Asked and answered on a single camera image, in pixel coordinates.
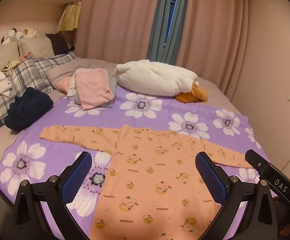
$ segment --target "navy folded clothing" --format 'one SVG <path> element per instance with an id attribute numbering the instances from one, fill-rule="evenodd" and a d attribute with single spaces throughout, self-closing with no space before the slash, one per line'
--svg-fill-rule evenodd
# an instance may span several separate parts
<path id="1" fill-rule="evenodd" d="M 39 120 L 53 107 L 53 100 L 45 93 L 28 87 L 21 97 L 15 97 L 15 102 L 7 110 L 5 125 L 17 132 Z"/>

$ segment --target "metal screw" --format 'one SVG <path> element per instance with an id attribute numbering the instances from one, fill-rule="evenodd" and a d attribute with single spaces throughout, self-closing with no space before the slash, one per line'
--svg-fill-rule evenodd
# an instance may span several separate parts
<path id="1" fill-rule="evenodd" d="M 265 180 L 262 179 L 262 180 L 260 181 L 260 184 L 263 185 L 263 186 L 267 186 L 267 181 L 265 181 Z"/>
<path id="2" fill-rule="evenodd" d="M 238 182 L 238 178 L 237 178 L 237 176 L 231 176 L 230 177 L 230 180 L 232 181 L 232 182 Z"/>
<path id="3" fill-rule="evenodd" d="M 57 179 L 58 179 L 58 177 L 55 176 L 55 175 L 53 175 L 53 176 L 51 176 L 51 177 L 49 178 L 49 181 L 50 181 L 50 182 L 55 182 L 55 181 L 57 181 Z"/>
<path id="4" fill-rule="evenodd" d="M 21 186 L 26 186 L 27 185 L 27 180 L 25 179 L 25 180 L 22 180 L 22 182 L 21 182 Z"/>

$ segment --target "bed sheet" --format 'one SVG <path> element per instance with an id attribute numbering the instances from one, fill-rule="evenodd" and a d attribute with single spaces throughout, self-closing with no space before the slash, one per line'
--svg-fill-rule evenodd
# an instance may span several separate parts
<path id="1" fill-rule="evenodd" d="M 224 123 L 231 125 L 231 128 L 224 129 Z M 48 177 L 60 174 L 66 166 L 74 162 L 78 153 L 85 150 L 78 145 L 40 139 L 39 134 L 44 127 L 77 125 L 120 128 L 124 124 L 133 127 L 150 127 L 154 130 L 172 129 L 194 137 L 208 137 L 211 142 L 226 148 L 241 153 L 254 149 L 267 158 L 256 141 L 246 116 L 197 103 L 183 104 L 172 98 L 144 96 L 118 86 L 113 108 L 82 111 L 70 99 L 58 100 L 51 111 L 21 133 L 5 151 L 0 161 L 0 190 L 14 202 L 21 180 L 29 179 L 31 183 L 46 181 Z M 204 128 L 204 133 L 201 133 L 199 127 L 205 126 L 207 130 Z M 96 154 L 93 150 L 88 152 L 93 157 Z M 103 163 L 104 167 L 108 167 L 109 164 L 110 162 Z M 258 180 L 253 169 L 228 166 L 224 166 L 223 169 L 228 175 L 239 176 L 243 181 L 257 182 Z M 90 193 L 83 188 L 84 184 L 82 190 L 85 190 L 85 194 L 80 199 L 74 200 L 70 212 L 88 235 L 99 194 Z M 53 233 L 63 239 L 47 205 L 43 203 L 42 206 Z M 243 214 L 243 208 L 244 203 L 241 204 L 225 239 L 234 234 Z"/>

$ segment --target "plaid pillow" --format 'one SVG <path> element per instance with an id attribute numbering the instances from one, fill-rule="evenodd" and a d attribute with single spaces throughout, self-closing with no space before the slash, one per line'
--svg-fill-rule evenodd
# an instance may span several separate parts
<path id="1" fill-rule="evenodd" d="M 21 97 L 27 87 L 33 87 L 45 93 L 53 90 L 46 87 L 32 58 L 28 58 L 13 71 L 10 82 L 12 86 L 10 97 L 0 95 L 0 127 L 4 125 L 7 110 L 15 101 L 15 96 Z"/>
<path id="2" fill-rule="evenodd" d="M 48 58 L 37 58 L 37 59 L 34 58 L 33 60 L 36 65 L 36 68 L 38 69 L 43 79 L 46 89 L 53 90 L 53 87 L 51 86 L 50 82 L 46 77 L 46 72 L 55 67 L 56 65 L 61 65 L 77 58 L 78 57 L 75 56 L 74 52 L 71 51 L 68 54 L 60 54 Z"/>

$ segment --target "wall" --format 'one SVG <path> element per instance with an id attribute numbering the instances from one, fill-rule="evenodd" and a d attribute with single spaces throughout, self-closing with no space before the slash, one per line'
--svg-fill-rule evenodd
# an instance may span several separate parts
<path id="1" fill-rule="evenodd" d="M 232 103 L 249 116 L 271 162 L 290 177 L 289 92 L 290 3 L 249 0 L 246 51 Z"/>
<path id="2" fill-rule="evenodd" d="M 0 42 L 7 31 L 12 28 L 23 31 L 30 27 L 40 36 L 44 36 L 45 33 L 56 33 L 63 10 L 64 6 L 2 0 L 0 3 Z"/>

